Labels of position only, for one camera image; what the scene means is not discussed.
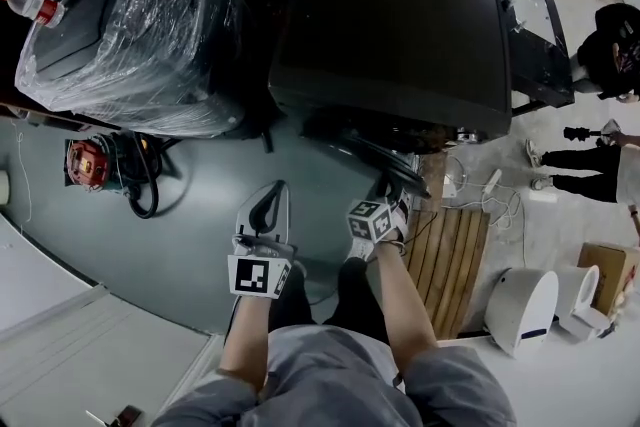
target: black table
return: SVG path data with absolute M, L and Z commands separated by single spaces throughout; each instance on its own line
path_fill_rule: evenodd
M 516 16 L 518 0 L 514 1 L 516 7 L 511 5 L 506 11 L 512 89 L 530 98 L 529 103 L 513 109 L 513 116 L 575 102 L 567 44 L 555 1 L 540 1 L 546 3 L 546 10 L 544 5 L 538 9 L 544 10 L 544 17 L 550 22 L 551 37 L 549 33 L 543 37 L 529 30 L 526 20 L 522 26 Z

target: plastic-wrapped machine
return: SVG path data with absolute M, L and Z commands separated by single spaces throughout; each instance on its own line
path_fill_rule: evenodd
M 16 87 L 52 111 L 131 130 L 215 137 L 240 124 L 242 0 L 57 0 L 34 24 Z

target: red bottle label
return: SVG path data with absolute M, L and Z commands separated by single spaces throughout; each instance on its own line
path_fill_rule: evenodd
M 55 2 L 54 0 L 44 0 L 44 2 L 42 3 L 42 7 L 40 8 L 40 11 L 38 11 L 36 22 L 42 25 L 47 25 L 53 18 L 53 15 L 56 13 L 57 8 L 58 8 L 58 3 Z

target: gray shirt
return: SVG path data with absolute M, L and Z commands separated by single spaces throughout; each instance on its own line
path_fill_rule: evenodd
M 394 387 L 387 345 L 346 329 L 294 326 L 271 333 L 260 395 L 212 373 L 172 404 L 154 427 L 515 426 L 504 391 L 474 350 L 419 354 Z

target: shoe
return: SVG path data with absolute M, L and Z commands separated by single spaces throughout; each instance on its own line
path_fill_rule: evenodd
M 540 167 L 542 166 L 542 154 L 538 151 L 535 144 L 531 139 L 527 139 L 527 142 L 524 145 L 524 148 L 527 152 L 527 157 L 529 157 L 529 162 L 531 163 L 531 167 Z
M 548 187 L 553 187 L 553 178 L 550 176 L 545 176 L 544 178 L 536 178 L 531 181 L 531 188 L 534 191 L 541 191 L 542 189 L 547 189 Z

